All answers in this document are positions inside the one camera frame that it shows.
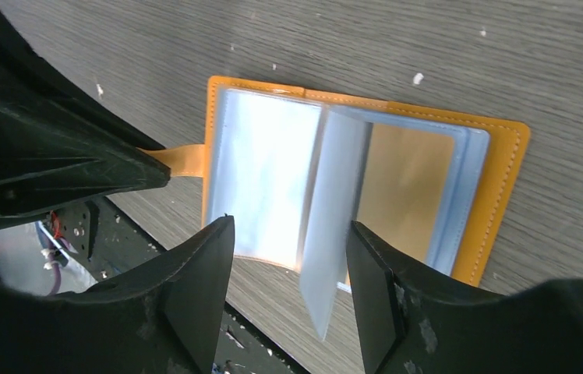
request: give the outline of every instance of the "gray wood surface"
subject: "gray wood surface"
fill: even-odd
[[[0,6],[37,53],[95,97],[100,84],[103,105],[166,146],[202,142],[215,74],[526,122],[532,142],[482,286],[583,277],[583,0]],[[178,179],[114,200],[170,247],[199,228],[200,196],[200,181]],[[246,261],[232,274],[229,301],[311,372],[362,371],[348,295],[320,343],[294,274]]]

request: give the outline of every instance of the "white cable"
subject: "white cable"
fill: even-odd
[[[51,235],[51,233],[48,232],[48,230],[46,230],[46,227],[44,226],[44,224],[41,223],[41,221],[37,221],[37,225],[44,232],[44,235],[46,235],[48,237],[48,239],[53,243],[55,248],[62,249],[62,246],[60,245],[60,243],[58,243],[58,241],[53,238],[53,235]]]
[[[44,264],[44,269],[46,270],[53,270],[53,265],[60,266],[60,262],[58,261],[49,261]]]

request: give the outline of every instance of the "leather strap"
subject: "leather strap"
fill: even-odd
[[[204,144],[177,146],[168,150],[142,150],[170,168],[172,177],[203,177]]]

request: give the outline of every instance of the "red wire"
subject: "red wire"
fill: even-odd
[[[58,220],[58,215],[51,211],[51,224],[53,226],[53,239],[60,239],[62,233],[60,232],[60,221]]]

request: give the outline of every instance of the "orange leather cover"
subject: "orange leather cover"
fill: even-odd
[[[210,185],[214,111],[219,86],[302,97],[329,104],[350,105],[486,130],[490,135],[489,152],[486,155],[479,187],[451,274],[453,278],[467,284],[475,286],[479,284],[530,140],[528,126],[521,122],[425,108],[393,101],[380,101],[227,76],[213,76],[209,79],[207,88],[207,122],[204,145],[180,146],[154,152],[145,151],[171,166],[173,175],[203,176],[203,216],[207,208],[207,192]]]

